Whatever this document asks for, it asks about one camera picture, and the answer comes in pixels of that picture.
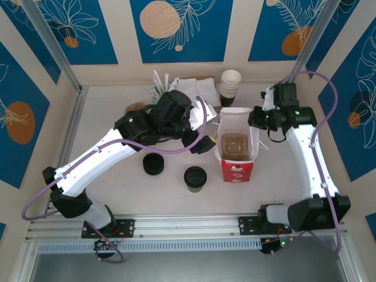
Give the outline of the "green cup with black lid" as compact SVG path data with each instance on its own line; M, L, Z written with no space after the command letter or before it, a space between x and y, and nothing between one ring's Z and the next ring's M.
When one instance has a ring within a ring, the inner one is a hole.
M202 167L191 166L184 172L183 180L190 192L197 193L206 184L207 173Z

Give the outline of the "red printed paper bag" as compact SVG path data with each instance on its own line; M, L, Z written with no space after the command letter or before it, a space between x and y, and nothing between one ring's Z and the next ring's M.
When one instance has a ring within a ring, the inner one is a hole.
M220 110L214 154L219 161L224 182L241 183L250 181L259 147L262 145L259 129L248 124L251 111L250 108L230 107L224 107ZM227 133L241 133L247 136L248 161L233 161L222 158L221 139Z

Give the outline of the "pulp cup carrier stack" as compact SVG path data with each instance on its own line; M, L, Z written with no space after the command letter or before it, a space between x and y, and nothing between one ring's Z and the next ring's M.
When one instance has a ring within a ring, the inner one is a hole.
M130 112L138 112L140 110L143 110L143 108L145 107L146 105L142 102L136 102L136 103L133 103L129 106L126 107L125 109L125 114L127 113L130 113Z

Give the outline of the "brown cardboard napkin tray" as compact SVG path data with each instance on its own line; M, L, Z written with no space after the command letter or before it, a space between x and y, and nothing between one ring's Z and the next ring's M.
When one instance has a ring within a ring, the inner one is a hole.
M196 102L195 102L195 100L191 100L192 101L192 105L194 105L194 106L196 106ZM215 108L215 110L217 111L217 112L219 112L220 111L220 109L221 109L221 104L220 104L220 106L216 106L216 107L214 107Z

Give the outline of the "white napkin pile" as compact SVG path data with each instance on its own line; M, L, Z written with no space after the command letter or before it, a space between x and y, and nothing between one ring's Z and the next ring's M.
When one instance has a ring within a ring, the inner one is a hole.
M179 79L177 86L176 86L176 90L184 93L191 100L195 100L196 96L198 95L197 79L196 78Z
M198 95L213 107L220 106L219 96L213 78L197 80L196 88Z

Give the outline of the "black lid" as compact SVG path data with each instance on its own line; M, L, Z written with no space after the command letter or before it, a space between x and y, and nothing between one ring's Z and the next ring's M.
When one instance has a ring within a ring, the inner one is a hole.
M164 170L164 158L157 153L149 153L143 158L144 171L151 176L161 174Z

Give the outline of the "paper cup stack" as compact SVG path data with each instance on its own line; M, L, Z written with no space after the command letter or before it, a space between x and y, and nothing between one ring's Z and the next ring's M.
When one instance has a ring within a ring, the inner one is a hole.
M241 82L241 74L236 70L226 70L220 81L220 103L222 107L230 107L237 95Z

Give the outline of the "grey metal front sheet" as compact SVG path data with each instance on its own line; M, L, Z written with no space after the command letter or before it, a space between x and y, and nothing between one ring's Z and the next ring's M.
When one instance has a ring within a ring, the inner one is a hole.
M275 255L258 250L126 253L107 264L89 253L42 253L36 246L20 282L368 282L348 247L333 254L311 237Z

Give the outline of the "blue floral wall panel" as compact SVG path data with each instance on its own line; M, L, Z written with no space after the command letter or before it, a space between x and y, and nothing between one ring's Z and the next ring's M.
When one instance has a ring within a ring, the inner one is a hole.
M142 62L223 62L233 0L130 0Z
M99 0L41 0L39 10L71 65L117 65Z
M338 105L328 124L351 181L376 168L376 23L331 78Z
M330 49L314 71L332 77L376 17L376 0L359 0Z
M249 62L294 61L326 0L264 0Z
M20 1L0 0L0 7L7 14L52 81L57 84L61 70L21 6Z
M0 42L0 180L19 189L49 101Z

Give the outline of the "aluminium frame post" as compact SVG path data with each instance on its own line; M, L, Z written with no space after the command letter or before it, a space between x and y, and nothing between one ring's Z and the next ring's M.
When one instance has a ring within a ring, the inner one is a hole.
M297 57L293 72L317 71L348 20L347 0L322 0L321 3L323 8Z
M52 55L54 61L59 66L59 69L64 74L66 80L71 87L74 88L78 95L85 95L88 92L88 87L83 86L76 75L74 74L70 63L64 54L60 44L55 38L52 30L50 29L46 19L39 10L37 4L33 0L19 0L23 10L28 16L29 20L36 29L39 37L47 47L49 53Z

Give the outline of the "aluminium front rail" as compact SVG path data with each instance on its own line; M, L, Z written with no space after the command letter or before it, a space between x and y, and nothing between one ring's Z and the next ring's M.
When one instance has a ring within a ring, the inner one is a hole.
M188 215L125 215L120 219L133 219L134 240L173 239L227 239L240 237L239 214ZM32 221L26 232L26 241L80 240L83 221L66 219L60 214Z

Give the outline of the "aluminium table side rail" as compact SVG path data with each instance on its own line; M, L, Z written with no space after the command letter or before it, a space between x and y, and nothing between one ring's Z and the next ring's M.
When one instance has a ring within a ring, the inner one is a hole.
M80 94L78 94L76 97L68 127L65 132L65 138L63 140L61 153L56 166L57 168L61 168L70 163L69 157L75 141L76 132L82 116L88 90L88 87L83 87ZM92 202L89 200L86 190L81 192L77 197L64 196L61 191L62 190L60 188L57 188L50 193L52 199L49 201L49 206L46 210L47 214L50 216L60 213L65 218L72 219L80 216L89 209Z

